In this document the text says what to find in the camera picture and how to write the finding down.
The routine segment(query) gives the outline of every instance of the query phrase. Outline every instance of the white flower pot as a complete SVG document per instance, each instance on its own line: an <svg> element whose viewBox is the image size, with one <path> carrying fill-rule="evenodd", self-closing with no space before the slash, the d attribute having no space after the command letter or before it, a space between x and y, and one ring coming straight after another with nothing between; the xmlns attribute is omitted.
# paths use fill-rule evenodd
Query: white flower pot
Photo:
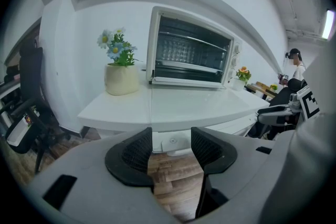
<svg viewBox="0 0 336 224"><path fill-rule="evenodd" d="M232 89L236 91L241 91L244 89L244 86L245 86L245 82L243 82L242 80L240 79L233 80Z"/></svg>
<svg viewBox="0 0 336 224"><path fill-rule="evenodd" d="M105 66L105 89L111 95L124 95L139 89L136 66Z"/></svg>

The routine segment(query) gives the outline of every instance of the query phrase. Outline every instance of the person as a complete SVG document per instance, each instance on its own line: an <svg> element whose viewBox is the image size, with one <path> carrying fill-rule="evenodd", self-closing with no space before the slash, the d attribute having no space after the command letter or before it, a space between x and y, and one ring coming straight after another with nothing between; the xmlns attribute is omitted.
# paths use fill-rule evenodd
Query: person
<svg viewBox="0 0 336 224"><path fill-rule="evenodd" d="M288 58L289 58L290 64L297 66L293 74L293 79L298 79L302 81L303 72L305 72L306 67L305 67L305 64L302 62L301 52L298 49L291 49L289 52Z"/></svg>

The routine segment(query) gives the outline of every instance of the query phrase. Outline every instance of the white flower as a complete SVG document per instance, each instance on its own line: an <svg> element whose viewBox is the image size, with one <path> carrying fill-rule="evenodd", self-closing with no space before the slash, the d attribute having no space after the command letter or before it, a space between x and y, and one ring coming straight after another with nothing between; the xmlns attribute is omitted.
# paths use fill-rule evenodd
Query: white flower
<svg viewBox="0 0 336 224"><path fill-rule="evenodd" d="M111 31L105 29L103 33L97 39L98 46L100 48L106 49L109 45L111 45L114 39L114 34Z"/></svg>
<svg viewBox="0 0 336 224"><path fill-rule="evenodd" d="M125 34L126 29L124 27L117 28L113 31L115 34Z"/></svg>

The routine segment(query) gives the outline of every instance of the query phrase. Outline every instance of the white counter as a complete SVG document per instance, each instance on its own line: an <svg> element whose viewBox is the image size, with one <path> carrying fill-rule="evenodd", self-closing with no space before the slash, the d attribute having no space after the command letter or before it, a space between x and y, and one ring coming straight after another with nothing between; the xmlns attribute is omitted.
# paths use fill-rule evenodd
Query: white counter
<svg viewBox="0 0 336 224"><path fill-rule="evenodd" d="M143 71L140 78L138 92L97 96L78 115L81 123L116 132L148 126L153 132L172 132L236 120L269 106L244 90L153 86L144 80Z"/></svg>

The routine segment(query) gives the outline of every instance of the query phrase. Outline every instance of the oven window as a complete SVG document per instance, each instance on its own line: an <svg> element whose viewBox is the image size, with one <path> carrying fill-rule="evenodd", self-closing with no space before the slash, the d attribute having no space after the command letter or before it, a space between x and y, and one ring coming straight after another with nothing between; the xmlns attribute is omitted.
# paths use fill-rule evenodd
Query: oven window
<svg viewBox="0 0 336 224"><path fill-rule="evenodd" d="M161 16L155 76L220 82L230 42L207 28Z"/></svg>

